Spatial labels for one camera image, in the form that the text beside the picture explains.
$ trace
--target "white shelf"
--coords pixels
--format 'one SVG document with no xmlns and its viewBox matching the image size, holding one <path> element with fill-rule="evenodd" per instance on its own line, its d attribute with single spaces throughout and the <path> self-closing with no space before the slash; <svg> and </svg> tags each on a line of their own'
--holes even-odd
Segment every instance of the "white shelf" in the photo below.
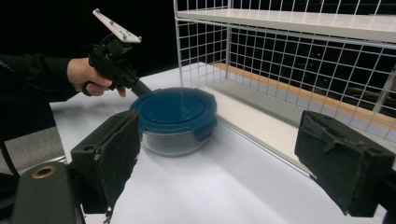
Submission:
<svg viewBox="0 0 396 224">
<path fill-rule="evenodd" d="M 396 43 L 396 16 L 213 9 L 179 11 L 177 17 Z"/>
</svg>

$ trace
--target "white table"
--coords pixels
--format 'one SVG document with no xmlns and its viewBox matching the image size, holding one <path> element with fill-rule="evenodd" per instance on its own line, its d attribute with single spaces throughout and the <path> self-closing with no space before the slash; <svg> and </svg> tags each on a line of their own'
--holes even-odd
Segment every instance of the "white table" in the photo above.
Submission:
<svg viewBox="0 0 396 224">
<path fill-rule="evenodd" d="M 143 77 L 152 90 L 177 87 L 178 69 Z M 136 99 L 115 91 L 102 97 L 79 94 L 52 104 L 64 151 L 70 150 L 110 116 Z M 381 223 L 374 218 L 344 216 L 311 179 L 220 123 L 200 150 L 166 158 L 141 148 L 137 165 L 118 199 L 111 223 Z M 87 215 L 89 224 L 104 215 Z"/>
</svg>

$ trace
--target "wire rack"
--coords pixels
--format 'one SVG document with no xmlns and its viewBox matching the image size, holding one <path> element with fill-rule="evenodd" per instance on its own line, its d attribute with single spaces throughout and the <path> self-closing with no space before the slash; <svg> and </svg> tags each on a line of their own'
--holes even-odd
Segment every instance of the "wire rack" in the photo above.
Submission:
<svg viewBox="0 0 396 224">
<path fill-rule="evenodd" d="M 268 13 L 379 18 L 385 20 L 385 32 L 396 27 L 396 15 L 389 15 L 396 12 L 394 1 L 297 2 L 303 1 L 175 0 L 182 86 L 200 88 L 231 80 L 396 142 L 396 35 L 366 38 L 365 33 L 344 36 L 325 28 L 308 32 L 303 26 L 301 31 L 288 29 L 284 23 L 239 22 L 245 17 L 217 19 L 223 9 L 242 9 L 272 17 L 280 14 Z"/>
</svg>

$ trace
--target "wire mesh panel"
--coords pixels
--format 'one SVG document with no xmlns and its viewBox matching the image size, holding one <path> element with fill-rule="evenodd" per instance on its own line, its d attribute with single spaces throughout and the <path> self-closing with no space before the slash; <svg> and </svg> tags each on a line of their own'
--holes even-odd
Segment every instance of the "wire mesh panel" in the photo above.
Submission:
<svg viewBox="0 0 396 224">
<path fill-rule="evenodd" d="M 300 2 L 178 1 L 175 11 L 242 8 L 365 17 L 396 12 L 396 3 L 385 0 Z M 396 39 L 373 41 L 210 19 L 177 18 L 176 25 L 184 86 L 227 78 L 396 142 Z"/>
</svg>

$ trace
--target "black background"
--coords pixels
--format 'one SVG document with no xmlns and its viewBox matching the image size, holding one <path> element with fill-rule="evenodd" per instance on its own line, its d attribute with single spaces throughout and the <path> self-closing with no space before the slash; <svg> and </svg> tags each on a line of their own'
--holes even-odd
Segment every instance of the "black background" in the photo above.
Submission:
<svg viewBox="0 0 396 224">
<path fill-rule="evenodd" d="M 110 34 L 92 15 L 96 8 L 142 36 L 125 55 L 140 77 L 177 67 L 171 0 L 0 0 L 0 53 L 87 57 L 85 46 Z"/>
</svg>

